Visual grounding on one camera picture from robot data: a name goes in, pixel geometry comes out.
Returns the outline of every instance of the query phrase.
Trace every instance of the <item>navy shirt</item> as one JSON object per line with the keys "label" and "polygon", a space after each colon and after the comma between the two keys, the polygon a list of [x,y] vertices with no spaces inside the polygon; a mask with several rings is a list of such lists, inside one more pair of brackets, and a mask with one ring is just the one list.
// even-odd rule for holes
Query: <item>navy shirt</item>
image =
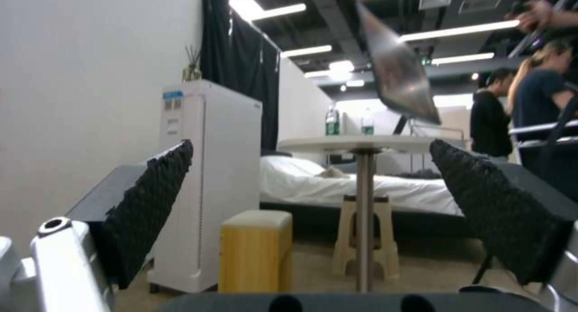
{"label": "navy shirt", "polygon": [[534,69],[522,79],[512,118],[516,127],[527,127],[558,121],[560,109],[552,96],[565,90],[564,78],[553,70]]}
{"label": "navy shirt", "polygon": [[510,117],[492,92],[476,92],[470,115],[471,149],[490,156],[510,155],[512,142],[508,136],[509,123]]}

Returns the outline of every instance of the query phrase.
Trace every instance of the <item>white air purifier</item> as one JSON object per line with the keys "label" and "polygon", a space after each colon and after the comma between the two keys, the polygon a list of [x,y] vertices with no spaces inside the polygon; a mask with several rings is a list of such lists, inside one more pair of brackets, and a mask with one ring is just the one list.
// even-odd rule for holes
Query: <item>white air purifier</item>
{"label": "white air purifier", "polygon": [[194,154],[148,282],[200,292],[219,280],[221,223],[259,209],[261,103],[202,80],[165,88],[161,111],[160,147],[190,139]]}

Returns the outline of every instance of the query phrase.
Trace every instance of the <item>bed frame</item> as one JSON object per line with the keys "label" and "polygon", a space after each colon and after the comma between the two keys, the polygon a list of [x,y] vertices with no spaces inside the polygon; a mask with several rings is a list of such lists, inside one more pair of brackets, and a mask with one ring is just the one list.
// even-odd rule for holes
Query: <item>bed frame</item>
{"label": "bed frame", "polygon": [[[308,204],[261,203],[261,209],[293,214],[293,234],[298,240],[334,243],[337,239],[340,209]],[[465,217],[438,213],[396,211],[392,213],[396,236],[477,238]],[[378,233],[378,220],[374,221]]]}

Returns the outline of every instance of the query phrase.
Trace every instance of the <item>hand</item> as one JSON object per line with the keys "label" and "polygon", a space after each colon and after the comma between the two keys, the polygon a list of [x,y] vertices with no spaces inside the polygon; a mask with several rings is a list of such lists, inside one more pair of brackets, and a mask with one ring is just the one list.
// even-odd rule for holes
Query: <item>hand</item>
{"label": "hand", "polygon": [[550,3],[544,0],[532,0],[524,5],[530,10],[517,17],[517,19],[520,20],[520,30],[523,32],[531,32],[550,25],[553,15],[552,5],[550,5]]}

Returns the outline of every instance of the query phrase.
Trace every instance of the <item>metal table leg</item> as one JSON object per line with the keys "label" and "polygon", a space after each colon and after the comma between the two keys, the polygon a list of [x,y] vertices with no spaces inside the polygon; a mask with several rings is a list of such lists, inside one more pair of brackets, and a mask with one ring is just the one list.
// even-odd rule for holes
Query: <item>metal table leg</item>
{"label": "metal table leg", "polygon": [[357,155],[357,291],[368,293],[373,285],[373,175],[377,151]]}

